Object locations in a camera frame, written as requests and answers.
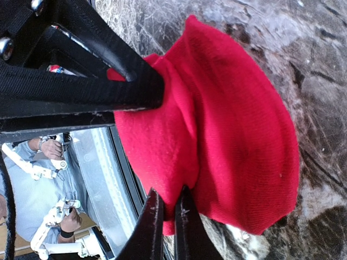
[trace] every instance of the silver screw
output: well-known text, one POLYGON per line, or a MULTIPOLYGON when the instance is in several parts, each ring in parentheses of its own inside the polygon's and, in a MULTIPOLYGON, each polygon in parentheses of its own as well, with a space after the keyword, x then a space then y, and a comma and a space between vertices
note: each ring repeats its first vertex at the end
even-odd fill
POLYGON ((41 15, 44 10, 44 0, 32 0, 31 9, 35 12, 36 16, 41 15))
POLYGON ((14 49, 13 40, 7 37, 0 38, 0 57, 7 61, 11 58, 14 49))

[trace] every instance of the black wristband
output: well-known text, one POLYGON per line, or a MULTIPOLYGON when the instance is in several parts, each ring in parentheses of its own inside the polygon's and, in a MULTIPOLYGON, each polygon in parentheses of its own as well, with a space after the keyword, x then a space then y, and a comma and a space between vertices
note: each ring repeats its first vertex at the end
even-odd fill
POLYGON ((63 238, 72 238, 72 236, 74 235, 74 232, 65 232, 63 230, 60 230, 60 235, 63 238))

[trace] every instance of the marble countertop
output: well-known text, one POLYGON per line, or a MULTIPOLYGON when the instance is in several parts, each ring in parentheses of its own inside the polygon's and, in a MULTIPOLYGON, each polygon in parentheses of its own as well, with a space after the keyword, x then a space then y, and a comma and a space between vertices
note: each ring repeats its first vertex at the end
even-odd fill
POLYGON ((195 14, 236 39, 281 95, 297 129, 296 209, 252 236, 204 223, 225 259, 347 259, 347 2, 343 0, 96 0, 142 56, 165 53, 195 14))

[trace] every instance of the person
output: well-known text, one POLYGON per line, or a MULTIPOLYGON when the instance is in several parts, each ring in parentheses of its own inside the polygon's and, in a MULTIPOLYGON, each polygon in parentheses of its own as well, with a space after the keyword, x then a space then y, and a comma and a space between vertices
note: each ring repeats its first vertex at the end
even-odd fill
MULTIPOLYGON (((20 143, 15 152, 25 161, 31 161, 33 165, 39 165, 54 170, 50 160, 33 161, 39 150, 40 138, 31 139, 20 143)), ((47 234, 46 243, 73 243, 74 232, 81 227, 80 213, 87 214, 94 222, 96 220, 92 203, 89 199, 79 163, 71 142, 64 152, 62 145, 48 139, 41 143, 41 151, 48 159, 66 160, 68 167, 60 170, 56 178, 41 177, 34 180, 30 174, 24 172, 10 158, 4 159, 16 204, 16 232, 26 241, 31 241, 35 232, 43 222, 43 218, 60 199, 79 200, 81 207, 72 208, 69 216, 65 216, 60 226, 53 227, 47 234)), ((6 217, 7 208, 4 198, 4 187, 0 181, 0 217, 6 217)))

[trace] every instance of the red fabric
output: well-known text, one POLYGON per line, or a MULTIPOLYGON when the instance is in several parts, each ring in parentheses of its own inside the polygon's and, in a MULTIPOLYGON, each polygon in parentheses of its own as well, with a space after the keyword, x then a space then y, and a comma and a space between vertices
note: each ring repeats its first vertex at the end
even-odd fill
MULTIPOLYGON (((228 35, 188 18, 163 57, 146 58, 165 81, 161 108, 115 112, 128 159, 166 206, 164 234, 184 184, 200 213, 261 234, 295 207, 299 152, 282 100, 228 35)), ((108 78, 120 80, 114 71, 108 78)))

